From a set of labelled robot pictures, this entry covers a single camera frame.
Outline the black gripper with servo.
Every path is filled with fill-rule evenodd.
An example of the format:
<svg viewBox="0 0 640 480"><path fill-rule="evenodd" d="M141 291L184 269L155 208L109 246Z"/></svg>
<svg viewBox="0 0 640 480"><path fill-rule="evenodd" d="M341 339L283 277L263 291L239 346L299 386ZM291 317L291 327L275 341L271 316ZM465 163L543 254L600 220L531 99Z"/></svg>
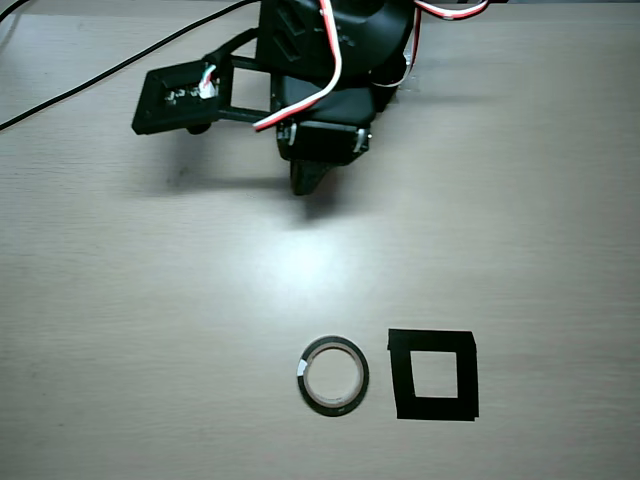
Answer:
<svg viewBox="0 0 640 480"><path fill-rule="evenodd" d="M313 194L333 169L330 164L347 165L361 155L367 149L366 136L375 116L370 83L356 76L339 83L303 111L276 123L280 155L291 161L292 193Z"/></svg>

